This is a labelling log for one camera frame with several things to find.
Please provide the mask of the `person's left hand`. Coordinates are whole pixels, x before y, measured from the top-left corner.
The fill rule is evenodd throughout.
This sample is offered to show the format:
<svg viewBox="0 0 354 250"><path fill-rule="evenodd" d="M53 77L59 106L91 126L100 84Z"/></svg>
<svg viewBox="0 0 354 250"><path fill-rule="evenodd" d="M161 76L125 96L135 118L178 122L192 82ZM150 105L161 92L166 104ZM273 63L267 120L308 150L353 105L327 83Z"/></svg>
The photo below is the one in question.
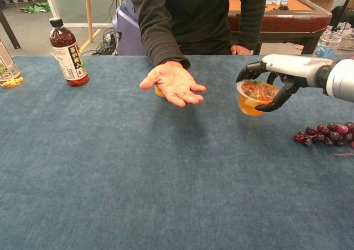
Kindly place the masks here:
<svg viewBox="0 0 354 250"><path fill-rule="evenodd" d="M230 51L232 55L252 55L253 54L253 50L250 50L240 45L231 46Z"/></svg>

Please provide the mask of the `person's right hand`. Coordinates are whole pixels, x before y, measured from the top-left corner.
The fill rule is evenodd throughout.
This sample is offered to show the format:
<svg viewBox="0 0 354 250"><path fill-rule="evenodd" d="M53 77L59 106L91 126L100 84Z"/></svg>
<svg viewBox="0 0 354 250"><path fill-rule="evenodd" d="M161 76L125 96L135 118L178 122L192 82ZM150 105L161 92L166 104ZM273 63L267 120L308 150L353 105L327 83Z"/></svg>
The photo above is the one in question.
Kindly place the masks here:
<svg viewBox="0 0 354 250"><path fill-rule="evenodd" d="M165 99L179 107L196 105L204 100L200 92L206 87L196 83L192 75L177 61L167 61L148 72L139 84L142 90L156 87Z"/></svg>

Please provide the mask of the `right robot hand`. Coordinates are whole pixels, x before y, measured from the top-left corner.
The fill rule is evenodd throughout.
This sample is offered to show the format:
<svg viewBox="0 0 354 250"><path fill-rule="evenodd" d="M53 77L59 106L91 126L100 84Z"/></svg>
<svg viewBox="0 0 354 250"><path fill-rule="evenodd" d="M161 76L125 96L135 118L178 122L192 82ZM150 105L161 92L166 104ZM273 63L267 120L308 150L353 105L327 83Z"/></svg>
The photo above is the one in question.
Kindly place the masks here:
<svg viewBox="0 0 354 250"><path fill-rule="evenodd" d="M330 59L271 54L247 64L238 74L237 83L254 81L265 72L269 73L267 83L270 85L279 77L284 86L272 101L255 106L257 111L272 112L280 108L299 88L325 89L325 81L320 78L327 78L334 64Z"/></svg>

